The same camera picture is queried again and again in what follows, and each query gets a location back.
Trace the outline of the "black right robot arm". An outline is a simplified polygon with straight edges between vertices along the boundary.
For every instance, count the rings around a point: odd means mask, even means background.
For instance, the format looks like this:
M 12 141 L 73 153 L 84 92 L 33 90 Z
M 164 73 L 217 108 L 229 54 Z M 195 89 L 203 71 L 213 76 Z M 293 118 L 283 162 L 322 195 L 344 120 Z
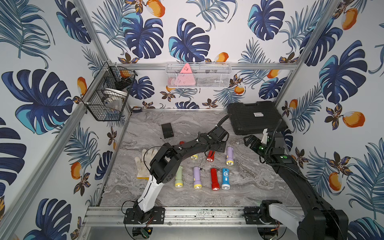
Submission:
M 300 172 L 294 159 L 283 153 L 281 137 L 268 137 L 263 143 L 254 135 L 244 137 L 244 144 L 271 166 L 291 189 L 303 210 L 300 215 L 277 200 L 263 200 L 259 207 L 260 220 L 279 222 L 296 233 L 300 240 L 345 240 L 348 216 L 333 208 Z

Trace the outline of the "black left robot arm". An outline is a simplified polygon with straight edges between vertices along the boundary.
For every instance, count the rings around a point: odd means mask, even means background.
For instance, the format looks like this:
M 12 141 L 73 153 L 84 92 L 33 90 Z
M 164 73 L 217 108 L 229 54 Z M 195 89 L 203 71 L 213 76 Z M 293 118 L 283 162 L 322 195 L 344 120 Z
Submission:
M 229 133 L 223 127 L 215 126 L 182 145 L 163 144 L 150 162 L 150 177 L 144 192 L 134 203 L 134 219 L 141 224 L 149 220 L 163 185 L 176 177 L 183 160 L 209 151 L 223 153 L 228 139 Z

